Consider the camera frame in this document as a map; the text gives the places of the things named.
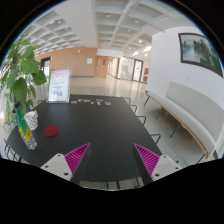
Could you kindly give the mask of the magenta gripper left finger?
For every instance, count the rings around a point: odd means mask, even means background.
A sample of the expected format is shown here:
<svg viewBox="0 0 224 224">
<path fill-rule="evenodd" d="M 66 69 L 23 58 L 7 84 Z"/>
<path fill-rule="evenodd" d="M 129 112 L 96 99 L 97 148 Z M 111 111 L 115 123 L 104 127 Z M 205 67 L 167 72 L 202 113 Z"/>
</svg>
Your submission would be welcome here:
<svg viewBox="0 0 224 224">
<path fill-rule="evenodd" d="M 41 168 L 65 180 L 79 184 L 91 155 L 91 144 L 87 143 L 66 153 L 57 153 Z"/>
</svg>

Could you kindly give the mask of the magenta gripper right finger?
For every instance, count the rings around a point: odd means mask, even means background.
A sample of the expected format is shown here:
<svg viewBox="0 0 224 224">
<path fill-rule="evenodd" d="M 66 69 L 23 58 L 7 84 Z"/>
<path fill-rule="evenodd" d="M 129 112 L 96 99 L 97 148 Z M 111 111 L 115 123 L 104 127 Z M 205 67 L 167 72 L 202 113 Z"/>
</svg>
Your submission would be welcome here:
<svg viewBox="0 0 224 224">
<path fill-rule="evenodd" d="M 136 143 L 133 144 L 133 154 L 140 176 L 145 185 L 182 169 L 182 167 L 168 155 L 159 156 L 151 150 Z"/>
</svg>

